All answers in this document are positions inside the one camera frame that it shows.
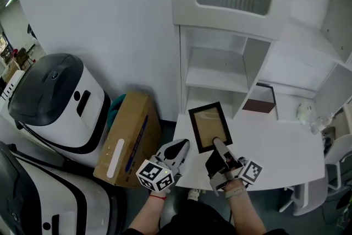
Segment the teal bag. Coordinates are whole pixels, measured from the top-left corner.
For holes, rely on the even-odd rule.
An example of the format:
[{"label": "teal bag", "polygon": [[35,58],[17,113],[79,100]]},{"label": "teal bag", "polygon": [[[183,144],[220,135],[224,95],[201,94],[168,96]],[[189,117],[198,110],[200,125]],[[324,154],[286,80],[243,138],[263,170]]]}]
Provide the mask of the teal bag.
[{"label": "teal bag", "polygon": [[126,94],[121,95],[120,97],[118,97],[114,102],[112,102],[109,111],[108,111],[108,128],[111,129],[112,124],[114,123],[114,120],[116,118],[116,115],[120,109],[120,106],[123,102],[123,100],[125,99]]}]

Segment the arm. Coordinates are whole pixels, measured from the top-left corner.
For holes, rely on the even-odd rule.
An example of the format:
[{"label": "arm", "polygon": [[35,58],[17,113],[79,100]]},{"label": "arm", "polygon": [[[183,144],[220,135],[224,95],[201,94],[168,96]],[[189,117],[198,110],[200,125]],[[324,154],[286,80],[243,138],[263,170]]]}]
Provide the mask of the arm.
[{"label": "arm", "polygon": [[[166,193],[152,192],[150,195],[165,197]],[[158,223],[164,207],[164,202],[163,199],[149,196],[147,202],[137,214],[129,228],[135,229],[144,235],[156,234],[158,232]]]},{"label": "arm", "polygon": [[[235,179],[229,182],[223,189],[230,191],[242,185],[242,180]],[[265,226],[256,213],[247,191],[229,198],[228,201],[236,231],[239,235],[263,235],[266,233]]]}]

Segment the shoe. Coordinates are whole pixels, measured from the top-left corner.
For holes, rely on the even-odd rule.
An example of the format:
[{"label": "shoe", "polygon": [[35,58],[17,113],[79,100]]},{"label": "shoe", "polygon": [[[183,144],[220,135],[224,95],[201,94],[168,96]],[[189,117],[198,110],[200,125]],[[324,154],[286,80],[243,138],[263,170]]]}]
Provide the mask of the shoe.
[{"label": "shoe", "polygon": [[187,200],[198,201],[199,194],[200,194],[200,190],[199,189],[191,189],[188,192]]}]

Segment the fiducial marker cube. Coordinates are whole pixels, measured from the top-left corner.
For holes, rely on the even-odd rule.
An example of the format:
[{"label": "fiducial marker cube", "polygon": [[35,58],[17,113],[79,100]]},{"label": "fiducial marker cube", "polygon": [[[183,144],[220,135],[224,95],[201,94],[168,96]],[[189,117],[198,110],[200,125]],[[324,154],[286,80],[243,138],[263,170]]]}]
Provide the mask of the fiducial marker cube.
[{"label": "fiducial marker cube", "polygon": [[145,160],[136,172],[139,182],[146,188],[161,192],[175,182],[172,171]]},{"label": "fiducial marker cube", "polygon": [[254,185],[262,170],[263,166],[253,160],[249,160],[238,176],[245,182]]}]

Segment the hand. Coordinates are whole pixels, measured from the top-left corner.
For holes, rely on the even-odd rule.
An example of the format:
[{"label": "hand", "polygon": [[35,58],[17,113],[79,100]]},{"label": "hand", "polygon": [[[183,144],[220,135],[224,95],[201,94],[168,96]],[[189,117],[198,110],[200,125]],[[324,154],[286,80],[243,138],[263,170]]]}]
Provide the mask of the hand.
[{"label": "hand", "polygon": [[243,181],[239,178],[233,179],[227,183],[227,185],[223,188],[223,190],[230,191],[234,188],[241,187],[243,185]]}]

